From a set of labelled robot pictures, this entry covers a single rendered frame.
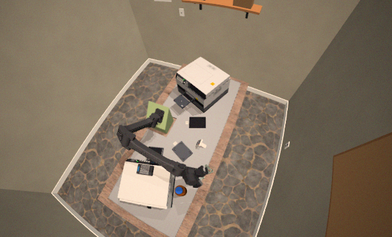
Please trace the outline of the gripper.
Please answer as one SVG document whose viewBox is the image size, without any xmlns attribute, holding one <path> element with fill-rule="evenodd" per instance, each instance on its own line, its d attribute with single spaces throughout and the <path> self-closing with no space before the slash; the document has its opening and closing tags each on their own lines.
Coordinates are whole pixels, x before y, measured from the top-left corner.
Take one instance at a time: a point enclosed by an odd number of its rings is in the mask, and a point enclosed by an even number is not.
<svg viewBox="0 0 392 237">
<path fill-rule="evenodd" d="M 194 169 L 194 171 L 195 170 L 200 170 L 201 172 L 202 172 L 202 176 L 200 176 L 201 178 L 200 178 L 200 180 L 201 179 L 204 179 L 204 176 L 206 175 L 206 174 L 210 174 L 210 173 L 213 173 L 213 170 L 206 164 L 205 165 L 205 171 L 203 170 L 203 166 L 200 166 L 200 167 L 198 167 L 198 168 L 193 168 Z M 209 172 L 209 170 L 211 170 L 211 172 Z"/>
</svg>

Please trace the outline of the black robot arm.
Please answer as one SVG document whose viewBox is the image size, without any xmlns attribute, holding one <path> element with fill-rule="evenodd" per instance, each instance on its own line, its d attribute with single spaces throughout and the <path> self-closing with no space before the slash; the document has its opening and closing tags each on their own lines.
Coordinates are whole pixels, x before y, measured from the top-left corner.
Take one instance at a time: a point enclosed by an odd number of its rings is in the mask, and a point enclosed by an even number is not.
<svg viewBox="0 0 392 237">
<path fill-rule="evenodd" d="M 171 159 L 164 157 L 163 155 L 157 153 L 146 145 L 142 144 L 135 137 L 134 132 L 148 128 L 155 128 L 156 125 L 162 123 L 164 116 L 164 111 L 156 108 L 155 113 L 152 113 L 147 119 L 141 120 L 139 122 L 123 126 L 119 125 L 117 136 L 122 144 L 122 146 L 127 150 L 134 150 L 144 157 L 147 157 L 154 163 L 157 163 L 164 169 L 166 169 L 170 174 L 179 177 L 181 176 L 185 183 L 193 188 L 198 188 L 202 186 L 202 181 L 199 179 L 202 176 L 200 170 L 195 170 L 192 167 L 186 166 L 185 164 L 175 162 Z M 187 170 L 187 171 L 186 171 Z"/>
</svg>

